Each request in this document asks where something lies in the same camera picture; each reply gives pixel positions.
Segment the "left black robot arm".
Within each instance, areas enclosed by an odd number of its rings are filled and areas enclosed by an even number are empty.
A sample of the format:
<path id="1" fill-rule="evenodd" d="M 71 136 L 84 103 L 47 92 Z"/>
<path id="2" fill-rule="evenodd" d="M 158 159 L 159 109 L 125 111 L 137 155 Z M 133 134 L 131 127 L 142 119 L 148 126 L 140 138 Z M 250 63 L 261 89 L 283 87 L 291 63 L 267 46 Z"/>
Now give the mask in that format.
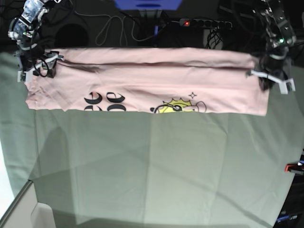
<path id="1" fill-rule="evenodd" d="M 285 16 L 280 0 L 265 0 L 259 15 L 266 27 L 266 49 L 255 68 L 247 76 L 256 76 L 262 91 L 277 84 L 282 95 L 295 91 L 295 82 L 290 75 L 292 59 L 289 49 L 296 43 L 295 32 Z"/>

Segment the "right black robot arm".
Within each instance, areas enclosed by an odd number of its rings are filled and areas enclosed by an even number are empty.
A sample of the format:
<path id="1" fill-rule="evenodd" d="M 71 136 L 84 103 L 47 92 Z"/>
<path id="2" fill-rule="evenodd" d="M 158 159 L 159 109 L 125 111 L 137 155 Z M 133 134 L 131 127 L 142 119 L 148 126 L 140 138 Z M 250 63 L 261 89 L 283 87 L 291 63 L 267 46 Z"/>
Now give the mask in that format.
<path id="1" fill-rule="evenodd" d="M 45 50 L 50 38 L 42 38 L 39 34 L 43 19 L 59 0 L 27 0 L 21 16 L 12 20 L 8 37 L 16 41 L 18 50 L 18 82 L 31 82 L 34 76 L 54 78 L 56 64 L 63 56 L 57 51 Z"/>

